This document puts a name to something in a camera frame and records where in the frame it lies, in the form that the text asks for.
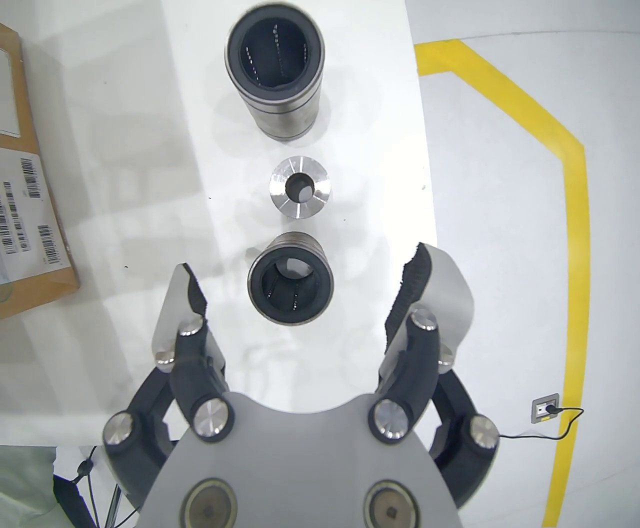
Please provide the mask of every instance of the center hole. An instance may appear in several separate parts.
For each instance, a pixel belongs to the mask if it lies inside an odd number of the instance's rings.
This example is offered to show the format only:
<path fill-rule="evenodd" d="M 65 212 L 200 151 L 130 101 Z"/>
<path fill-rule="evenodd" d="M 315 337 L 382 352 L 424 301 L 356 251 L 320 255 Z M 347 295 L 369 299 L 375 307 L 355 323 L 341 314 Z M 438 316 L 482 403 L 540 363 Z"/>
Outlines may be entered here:
<path fill-rule="evenodd" d="M 298 259 L 283 258 L 276 262 L 276 268 L 280 274 L 286 278 L 305 278 L 313 272 L 311 266 Z"/>
<path fill-rule="evenodd" d="M 244 34 L 240 60 L 258 86 L 281 88 L 299 78 L 307 64 L 307 39 L 290 20 L 269 18 Z"/>
<path fill-rule="evenodd" d="M 309 264 L 284 256 L 265 270 L 261 284 L 269 304 L 285 313 L 311 305 L 319 288 L 317 273 Z"/>
<path fill-rule="evenodd" d="M 285 192 L 290 200 L 297 204 L 308 202 L 316 191 L 311 176 L 303 172 L 296 172 L 289 176 L 285 183 Z"/>

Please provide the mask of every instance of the round metal fastener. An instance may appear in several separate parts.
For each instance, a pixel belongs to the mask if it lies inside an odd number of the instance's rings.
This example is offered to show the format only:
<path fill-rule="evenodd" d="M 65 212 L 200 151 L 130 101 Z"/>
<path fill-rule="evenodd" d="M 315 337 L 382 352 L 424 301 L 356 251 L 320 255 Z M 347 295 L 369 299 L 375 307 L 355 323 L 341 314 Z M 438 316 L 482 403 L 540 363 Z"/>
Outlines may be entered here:
<path fill-rule="evenodd" d="M 367 492 L 364 518 L 367 528 L 416 528 L 418 508 L 403 485 L 381 481 Z"/>
<path fill-rule="evenodd" d="M 173 346 L 162 347 L 156 352 L 156 367 L 160 371 L 167 374 L 173 369 L 173 361 L 175 360 L 175 350 Z"/>
<path fill-rule="evenodd" d="M 222 432 L 229 420 L 229 407 L 220 398 L 206 400 L 193 417 L 193 430 L 202 438 L 212 438 Z"/>
<path fill-rule="evenodd" d="M 198 333 L 204 324 L 204 318 L 200 314 L 193 314 L 188 319 L 181 321 L 178 325 L 180 335 L 187 337 Z"/>
<path fill-rule="evenodd" d="M 382 436 L 399 440 L 409 431 L 409 418 L 395 401 L 380 400 L 373 410 L 373 422 Z"/>
<path fill-rule="evenodd" d="M 411 320 L 415 326 L 429 332 L 438 328 L 436 317 L 426 308 L 416 308 L 411 312 Z"/>
<path fill-rule="evenodd" d="M 130 437 L 133 431 L 133 416 L 126 411 L 114 414 L 102 430 L 102 439 L 107 445 L 119 445 Z"/>
<path fill-rule="evenodd" d="M 498 445 L 500 433 L 495 424 L 486 416 L 478 414 L 471 418 L 469 433 L 476 445 L 484 449 L 494 449 Z"/>
<path fill-rule="evenodd" d="M 292 156 L 273 170 L 269 194 L 273 205 L 285 216 L 309 218 L 329 200 L 331 180 L 315 159 Z"/>
<path fill-rule="evenodd" d="M 236 495 L 226 482 L 208 479 L 190 491 L 182 510 L 184 528 L 231 528 L 237 516 Z"/>

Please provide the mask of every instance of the power outlet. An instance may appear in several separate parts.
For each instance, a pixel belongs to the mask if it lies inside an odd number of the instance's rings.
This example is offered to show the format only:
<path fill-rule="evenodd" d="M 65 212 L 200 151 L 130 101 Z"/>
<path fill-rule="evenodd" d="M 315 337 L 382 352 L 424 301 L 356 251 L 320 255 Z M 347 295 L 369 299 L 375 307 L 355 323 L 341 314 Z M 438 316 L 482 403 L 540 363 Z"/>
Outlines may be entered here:
<path fill-rule="evenodd" d="M 553 405 L 560 407 L 560 395 L 558 393 L 551 396 L 543 396 L 542 398 L 535 399 L 531 403 L 531 423 L 537 424 L 544 420 L 550 420 L 555 418 L 557 414 L 549 414 L 547 412 L 547 405 Z"/>

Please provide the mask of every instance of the barcode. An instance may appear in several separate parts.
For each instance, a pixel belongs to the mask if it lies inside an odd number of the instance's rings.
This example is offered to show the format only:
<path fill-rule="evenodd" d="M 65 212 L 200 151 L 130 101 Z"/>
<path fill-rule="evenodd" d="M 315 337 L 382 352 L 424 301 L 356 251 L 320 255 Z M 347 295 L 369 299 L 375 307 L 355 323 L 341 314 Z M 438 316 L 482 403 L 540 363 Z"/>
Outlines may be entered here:
<path fill-rule="evenodd" d="M 38 185 L 38 173 L 33 166 L 32 160 L 28 157 L 20 158 L 20 165 L 22 165 L 22 174 L 24 176 L 24 182 L 27 184 L 27 193 L 30 198 L 40 198 L 40 186 Z"/>
<path fill-rule="evenodd" d="M 18 248 L 15 246 L 15 242 L 11 236 L 11 231 L 9 231 L 9 223 L 6 220 L 2 202 L 0 202 L 0 242 L 2 242 L 2 247 L 6 255 L 18 252 Z"/>
<path fill-rule="evenodd" d="M 15 206 L 15 199 L 13 198 L 11 184 L 9 182 L 3 182 L 3 184 L 4 192 L 6 193 L 6 200 L 7 202 L 9 202 L 9 211 L 11 212 L 13 227 L 15 227 L 15 232 L 18 233 L 18 244 L 20 244 L 20 250 L 30 251 L 31 245 L 29 244 L 29 239 L 27 238 L 27 234 L 24 231 L 22 218 L 20 218 L 20 215 L 18 214 L 18 208 Z"/>
<path fill-rule="evenodd" d="M 39 225 L 38 233 L 40 233 L 40 240 L 42 240 L 42 246 L 44 247 L 44 253 L 47 257 L 47 264 L 57 264 L 60 262 L 60 254 L 56 248 L 56 242 L 53 239 L 53 233 L 48 225 Z"/>

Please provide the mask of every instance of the cardboard box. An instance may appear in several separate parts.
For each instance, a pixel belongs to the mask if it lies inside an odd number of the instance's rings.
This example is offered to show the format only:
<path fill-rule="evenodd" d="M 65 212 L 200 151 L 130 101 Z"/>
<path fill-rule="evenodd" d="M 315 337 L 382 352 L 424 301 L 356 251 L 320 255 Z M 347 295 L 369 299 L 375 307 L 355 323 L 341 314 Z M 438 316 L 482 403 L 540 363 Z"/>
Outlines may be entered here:
<path fill-rule="evenodd" d="M 78 287 L 42 171 L 20 37 L 0 24 L 0 319 Z"/>

